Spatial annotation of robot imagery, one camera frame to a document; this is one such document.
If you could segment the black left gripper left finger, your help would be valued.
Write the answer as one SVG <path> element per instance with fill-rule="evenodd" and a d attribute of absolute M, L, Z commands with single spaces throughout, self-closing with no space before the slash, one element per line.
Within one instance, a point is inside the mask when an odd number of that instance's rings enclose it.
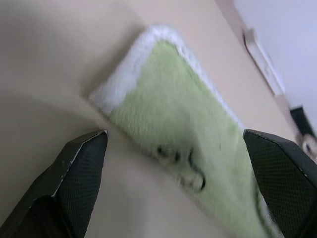
<path fill-rule="evenodd" d="M 108 131 L 65 144 L 0 226 L 0 238 L 84 238 L 102 180 Z"/>

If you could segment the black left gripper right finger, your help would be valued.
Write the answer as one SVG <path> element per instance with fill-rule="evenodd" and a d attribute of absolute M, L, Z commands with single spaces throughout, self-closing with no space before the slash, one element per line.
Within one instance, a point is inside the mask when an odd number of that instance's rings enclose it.
<path fill-rule="evenodd" d="M 317 238 L 317 164 L 293 141 L 244 130 L 258 211 L 278 238 Z"/>

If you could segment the green towel with white border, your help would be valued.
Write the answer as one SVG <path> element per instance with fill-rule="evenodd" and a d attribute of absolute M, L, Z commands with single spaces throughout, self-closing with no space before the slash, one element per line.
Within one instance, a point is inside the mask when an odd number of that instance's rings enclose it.
<path fill-rule="evenodd" d="M 89 99 L 236 238 L 284 238 L 258 188 L 243 124 L 175 29 L 148 27 Z"/>

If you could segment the black object beyond table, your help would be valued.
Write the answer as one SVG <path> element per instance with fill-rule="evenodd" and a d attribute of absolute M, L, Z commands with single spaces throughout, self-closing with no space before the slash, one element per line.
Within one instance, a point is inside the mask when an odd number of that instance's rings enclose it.
<path fill-rule="evenodd" d="M 290 115 L 302 135 L 309 134 L 313 137 L 316 136 L 303 107 L 291 109 Z"/>

